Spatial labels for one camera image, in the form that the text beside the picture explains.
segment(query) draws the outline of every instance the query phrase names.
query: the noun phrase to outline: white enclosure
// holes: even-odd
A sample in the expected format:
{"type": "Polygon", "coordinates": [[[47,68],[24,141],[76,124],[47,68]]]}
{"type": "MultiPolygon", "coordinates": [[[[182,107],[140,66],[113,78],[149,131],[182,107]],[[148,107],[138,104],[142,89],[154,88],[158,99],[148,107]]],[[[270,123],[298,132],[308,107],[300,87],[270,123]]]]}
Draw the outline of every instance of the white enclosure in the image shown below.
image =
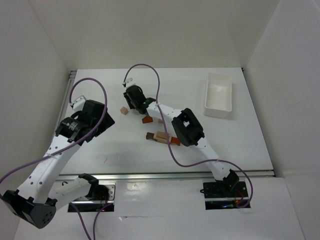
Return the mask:
{"type": "MultiPolygon", "coordinates": [[[[166,215],[165,207],[154,205],[157,201],[144,198],[148,195],[143,192],[140,197],[144,199],[138,203],[146,206],[149,203],[146,209],[151,212],[162,208],[163,218],[156,218],[156,213],[152,212],[152,220],[140,219],[138,217],[146,217],[143,210],[130,213],[121,206],[133,204],[132,207],[138,209],[141,205],[119,203],[110,218],[109,225],[113,230],[109,233],[102,232],[103,222],[108,222],[108,217],[101,217],[105,221],[98,223],[99,239],[128,238],[130,231],[138,231],[147,223],[149,231],[141,235],[135,233],[132,238],[156,235],[152,228],[159,225],[169,229],[166,233],[158,232],[159,236],[170,239],[176,232],[169,223],[179,220],[176,227],[190,231],[180,236],[183,239],[208,239],[217,231],[220,239],[235,238],[223,224],[216,228],[207,225],[199,230],[203,216],[207,221],[224,222],[239,218],[237,223],[241,222],[244,227],[249,223],[256,224],[244,231],[232,223],[246,239],[313,240],[319,237],[320,0],[2,0],[0,31],[1,176],[43,156],[48,149],[58,121],[70,115],[66,108],[67,91],[74,84],[69,80],[70,71],[78,70],[75,81],[92,77],[109,87],[112,91],[108,103],[110,114],[116,123],[125,125],[129,118],[140,116],[134,116],[133,111],[126,116],[120,114],[120,108],[126,106],[121,96],[121,81],[130,66],[146,63],[157,68],[163,76],[162,102],[174,102],[177,108],[196,109],[196,116],[205,130],[208,129],[206,137],[217,153],[243,164],[245,170],[255,171],[251,174],[259,176],[254,178],[255,206],[247,215],[241,211],[238,215],[233,210],[230,213],[222,210],[216,211],[219,217],[214,218],[208,211],[203,213],[196,209],[196,198],[186,205],[176,201],[189,194],[183,189],[190,180],[178,181],[176,188],[182,190],[172,195],[175,199],[170,201],[169,207],[181,209],[183,214],[172,217],[168,212],[166,215]],[[229,74],[232,78],[232,111],[225,119],[204,116],[200,108],[204,106],[208,73],[229,74]],[[182,100],[184,92],[190,95],[185,102],[182,100]],[[265,177],[272,175],[273,170],[278,178],[265,177]],[[281,208],[285,214],[277,218],[275,215],[281,208]],[[197,230],[192,221],[186,220],[191,216],[188,209],[194,211],[194,220],[199,220],[197,230]],[[121,217],[130,214],[135,219],[123,221],[121,217]],[[272,229],[265,229],[264,225],[273,219],[272,229]],[[119,231],[123,231],[121,234],[117,232],[117,221],[123,223],[123,227],[119,227],[119,231]],[[193,235],[197,231],[202,235],[193,235]]],[[[150,97],[154,97],[156,80],[151,72],[137,69],[132,77],[150,97]]],[[[101,101],[100,95],[95,96],[95,86],[86,84],[79,85],[75,94],[83,93],[101,101]]],[[[142,131],[140,122],[141,118],[127,124],[137,126],[133,129],[136,135],[142,131]]],[[[156,130],[157,126],[148,128],[156,130]]],[[[115,125],[108,131],[117,133],[120,130],[115,125]]],[[[146,144],[150,148],[145,154],[153,159],[148,163],[134,148],[135,141],[135,146],[142,147],[143,138],[144,132],[137,139],[124,133],[112,143],[106,133],[104,138],[92,141],[96,143],[95,147],[84,146],[78,161],[71,159],[62,173],[187,172],[172,162],[167,163],[168,149],[161,145],[155,150],[154,142],[146,144]],[[130,143],[127,149],[133,157],[131,153],[122,152],[121,161],[116,164],[117,144],[123,137],[127,137],[127,144],[130,143]],[[113,165],[107,167],[103,162],[108,158],[103,149],[106,142],[110,144],[108,151],[114,151],[113,165]],[[134,159],[132,165],[126,163],[130,158],[134,159]],[[139,164],[144,161],[145,167],[141,168],[139,164]]],[[[184,154],[187,154],[186,161],[194,157],[188,150],[177,153],[180,158],[184,154]]],[[[32,169],[23,169],[9,177],[0,185],[1,193],[8,188],[16,189],[32,169]]],[[[204,166],[190,171],[208,172],[204,166]]],[[[193,184],[200,188],[201,180],[194,181],[199,181],[193,184]]],[[[150,186],[158,188],[161,181],[153,184],[150,186]]],[[[125,193],[125,190],[116,193],[118,201],[126,201],[125,193]]],[[[52,226],[44,229],[48,236],[55,231],[62,239],[86,239],[76,215],[62,210],[52,226]],[[72,224],[64,225],[60,220],[72,224]]],[[[11,214],[2,201],[0,213],[6,216],[0,220],[0,239],[12,240],[19,218],[11,214]]],[[[93,218],[94,215],[86,213],[88,225],[92,224],[93,218]]],[[[16,239],[38,239],[40,233],[33,226],[20,222],[16,239]]]]}

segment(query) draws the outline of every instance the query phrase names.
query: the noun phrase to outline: black mounting bracket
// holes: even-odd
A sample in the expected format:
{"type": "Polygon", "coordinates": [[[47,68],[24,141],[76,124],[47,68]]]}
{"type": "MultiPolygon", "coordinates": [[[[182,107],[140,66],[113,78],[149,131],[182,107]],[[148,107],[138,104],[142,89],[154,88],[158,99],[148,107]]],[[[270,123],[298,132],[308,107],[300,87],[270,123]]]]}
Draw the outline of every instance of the black mounting bracket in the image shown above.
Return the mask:
{"type": "Polygon", "coordinates": [[[182,110],[181,114],[174,117],[171,123],[177,138],[186,147],[197,146],[200,138],[205,137],[203,127],[189,108],[182,110]]]}
{"type": "Polygon", "coordinates": [[[129,108],[136,109],[142,115],[148,115],[147,108],[152,102],[156,101],[152,97],[146,98],[141,87],[137,85],[128,87],[123,93],[123,96],[129,108]]]}
{"type": "MultiPolygon", "coordinates": [[[[68,142],[77,141],[95,127],[99,122],[101,115],[104,111],[105,105],[101,102],[94,100],[86,100],[83,106],[82,111],[77,111],[71,117],[67,117],[60,122],[60,125],[55,131],[55,135],[62,135],[68,138],[68,142]]],[[[104,115],[104,118],[98,128],[88,136],[85,141],[88,143],[94,137],[99,136],[105,130],[110,128],[115,121],[107,112],[104,115]]]]}

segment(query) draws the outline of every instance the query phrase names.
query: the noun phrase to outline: white panel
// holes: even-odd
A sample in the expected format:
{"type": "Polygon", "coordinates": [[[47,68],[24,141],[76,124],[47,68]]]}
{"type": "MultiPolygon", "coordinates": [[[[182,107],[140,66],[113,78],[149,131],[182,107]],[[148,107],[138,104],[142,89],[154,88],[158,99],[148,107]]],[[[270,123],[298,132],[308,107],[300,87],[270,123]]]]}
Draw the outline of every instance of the white panel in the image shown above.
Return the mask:
{"type": "Polygon", "coordinates": [[[320,235],[319,3],[280,1],[245,68],[272,163],[286,176],[307,240],[320,235]]]}
{"type": "Polygon", "coordinates": [[[240,67],[278,0],[30,0],[69,69],[240,67]]]}
{"type": "MultiPolygon", "coordinates": [[[[27,0],[1,1],[0,31],[3,176],[43,156],[57,122],[68,72],[27,0]]],[[[22,180],[26,172],[12,179],[22,180]]]]}
{"type": "MultiPolygon", "coordinates": [[[[303,240],[283,178],[253,178],[252,183],[251,209],[223,210],[205,210],[204,197],[199,192],[201,181],[150,181],[148,185],[135,187],[130,183],[127,188],[121,188],[122,192],[116,190],[115,212],[99,215],[96,239],[303,240]],[[124,215],[118,217],[118,211],[124,215]]],[[[91,236],[95,215],[95,212],[82,213],[91,236]]],[[[21,220],[15,240],[44,236],[46,240],[87,239],[78,215],[67,213],[67,207],[61,208],[42,230],[21,220]]]]}
{"type": "MultiPolygon", "coordinates": [[[[161,88],[159,102],[176,109],[190,108],[201,123],[204,134],[221,159],[238,164],[244,170],[272,170],[273,166],[258,123],[245,78],[240,68],[159,68],[161,88]],[[232,78],[232,112],[225,119],[204,116],[205,91],[209,73],[230,75],[232,78]]],[[[176,173],[209,172],[205,164],[183,168],[175,164],[168,146],[146,140],[147,132],[163,131],[163,124],[155,119],[143,124],[136,110],[120,113],[128,106],[122,81],[127,69],[78,70],[75,82],[81,78],[96,78],[104,85],[108,99],[108,113],[115,124],[89,143],[84,143],[70,159],[62,174],[119,174],[119,173],[176,173]]],[[[154,98],[157,78],[150,69],[133,69],[130,77],[154,98]]],[[[87,99],[104,101],[99,86],[82,82],[74,89],[72,99],[84,95],[87,99]]],[[[66,116],[73,113],[68,106],[66,116]]],[[[175,136],[172,124],[168,132],[175,136]]],[[[172,146],[175,157],[184,164],[202,159],[191,148],[172,146]]]]}

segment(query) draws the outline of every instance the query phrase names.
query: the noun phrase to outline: orange block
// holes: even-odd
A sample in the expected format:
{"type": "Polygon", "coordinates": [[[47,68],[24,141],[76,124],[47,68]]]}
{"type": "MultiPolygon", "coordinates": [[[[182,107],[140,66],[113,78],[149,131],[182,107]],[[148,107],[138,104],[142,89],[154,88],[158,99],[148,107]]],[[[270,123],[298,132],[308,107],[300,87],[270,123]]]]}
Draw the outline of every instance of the orange block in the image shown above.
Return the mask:
{"type": "Polygon", "coordinates": [[[178,146],[180,146],[180,144],[181,144],[181,142],[179,141],[179,139],[176,138],[176,137],[174,137],[174,136],[171,138],[170,143],[171,143],[171,144],[177,144],[178,146]]]}
{"type": "Polygon", "coordinates": [[[142,123],[143,124],[148,124],[148,123],[152,123],[154,120],[152,117],[150,116],[145,116],[144,118],[142,118],[142,123]]]}

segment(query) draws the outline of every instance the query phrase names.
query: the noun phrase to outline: white wall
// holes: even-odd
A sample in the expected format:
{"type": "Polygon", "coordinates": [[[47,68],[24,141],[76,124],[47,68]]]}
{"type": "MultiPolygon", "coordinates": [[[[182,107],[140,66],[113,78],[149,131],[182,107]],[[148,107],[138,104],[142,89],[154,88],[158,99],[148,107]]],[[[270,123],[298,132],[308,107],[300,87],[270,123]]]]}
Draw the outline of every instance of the white wall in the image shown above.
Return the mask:
{"type": "Polygon", "coordinates": [[[29,0],[67,68],[244,66],[278,0],[29,0]]]}
{"type": "MultiPolygon", "coordinates": [[[[27,0],[0,3],[0,176],[43,156],[53,136],[68,72],[27,0]]],[[[32,169],[1,185],[16,188],[32,169]]],[[[13,239],[19,218],[0,203],[0,239],[13,239]]]]}
{"type": "Polygon", "coordinates": [[[319,40],[320,1],[281,0],[245,68],[271,160],[307,240],[320,235],[319,40]]]}

